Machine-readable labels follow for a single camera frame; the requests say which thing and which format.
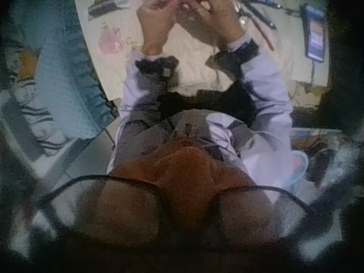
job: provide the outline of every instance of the shirt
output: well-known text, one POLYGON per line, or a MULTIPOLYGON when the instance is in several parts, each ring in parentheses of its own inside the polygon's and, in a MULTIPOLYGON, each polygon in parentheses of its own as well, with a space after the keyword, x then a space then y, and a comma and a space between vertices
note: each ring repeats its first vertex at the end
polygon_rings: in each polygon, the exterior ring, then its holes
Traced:
MULTIPOLYGON (((248 45, 248 35, 228 45, 228 54, 248 45)), ((124 96, 119 108, 121 123, 108 172, 117 165, 147 155, 176 135, 198 139, 205 149, 226 164, 247 173, 257 185, 282 187, 291 174, 292 105, 280 72, 262 48, 257 56, 241 64, 241 80, 253 87, 250 93, 257 108, 253 125, 224 113, 186 110, 168 120, 160 120, 157 98, 166 85, 151 80, 135 66, 143 58, 155 60, 134 50, 127 64, 124 96)))

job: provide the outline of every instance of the pink object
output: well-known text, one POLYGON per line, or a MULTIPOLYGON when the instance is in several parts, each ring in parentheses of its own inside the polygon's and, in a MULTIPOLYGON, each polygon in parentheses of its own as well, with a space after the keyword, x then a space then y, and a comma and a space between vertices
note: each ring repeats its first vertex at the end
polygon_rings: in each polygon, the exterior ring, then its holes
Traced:
POLYGON ((103 54, 117 54, 124 48, 124 42, 121 39, 120 28, 112 30, 105 24, 98 39, 98 46, 103 54))

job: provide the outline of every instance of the striped fabric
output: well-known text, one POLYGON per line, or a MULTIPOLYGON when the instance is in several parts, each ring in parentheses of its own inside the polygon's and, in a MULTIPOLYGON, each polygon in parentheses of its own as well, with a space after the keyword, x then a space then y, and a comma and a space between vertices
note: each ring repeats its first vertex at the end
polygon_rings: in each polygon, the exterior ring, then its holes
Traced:
POLYGON ((34 79, 29 77, 16 82, 14 95, 39 146, 46 155, 56 154, 68 140, 37 96, 34 79))
POLYGON ((19 55, 24 50, 23 46, 15 39, 6 39, 4 54, 9 75, 10 84, 14 84, 18 78, 19 55))

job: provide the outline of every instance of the wrist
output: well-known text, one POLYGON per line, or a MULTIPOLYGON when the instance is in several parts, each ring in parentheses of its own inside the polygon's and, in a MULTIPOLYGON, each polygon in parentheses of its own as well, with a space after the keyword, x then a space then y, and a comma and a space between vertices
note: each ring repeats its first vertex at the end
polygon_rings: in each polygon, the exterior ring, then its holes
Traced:
POLYGON ((141 49, 142 54, 144 55, 159 55, 163 52, 163 46, 162 45, 155 45, 155 44, 147 44, 144 43, 141 49))
POLYGON ((244 35, 245 30, 243 28, 237 28, 235 31, 230 32, 228 36, 225 36, 225 42, 228 45, 234 41, 239 40, 244 35))
POLYGON ((227 45, 227 51, 228 52, 235 52, 236 50, 238 50, 243 44, 245 43, 250 43, 251 41, 251 37, 248 34, 245 34, 244 36, 242 36, 240 39, 230 43, 227 45))

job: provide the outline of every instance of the blue fabric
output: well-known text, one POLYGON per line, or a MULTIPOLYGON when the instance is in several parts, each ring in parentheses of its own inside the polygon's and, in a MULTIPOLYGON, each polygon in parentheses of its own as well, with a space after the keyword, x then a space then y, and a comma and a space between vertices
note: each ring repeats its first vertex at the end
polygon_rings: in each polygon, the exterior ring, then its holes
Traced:
POLYGON ((56 31, 48 37, 39 55, 37 90, 67 137, 94 138, 101 128, 80 96, 65 52, 63 33, 56 31))
POLYGON ((98 81, 92 77, 93 64, 83 40, 75 1, 65 0, 63 2, 63 12, 66 54, 71 70, 75 75, 80 97, 98 126, 105 128, 114 120, 114 117, 111 114, 111 109, 107 106, 106 97, 98 87, 98 81))
MULTIPOLYGON (((114 120, 114 116, 98 81, 92 76, 93 65, 83 39, 75 2, 57 2, 61 6, 49 4, 47 9, 50 10, 45 9, 48 13, 56 10, 56 17, 61 11, 61 23, 55 19, 50 22, 51 26, 43 29, 47 29, 47 33, 43 33, 46 38, 37 64, 37 90, 67 137, 94 138, 114 120)), ((33 46, 41 43, 43 34, 32 41, 33 46)))
POLYGON ((40 51, 49 34, 63 27, 62 1, 14 0, 10 17, 24 34, 24 47, 40 51))

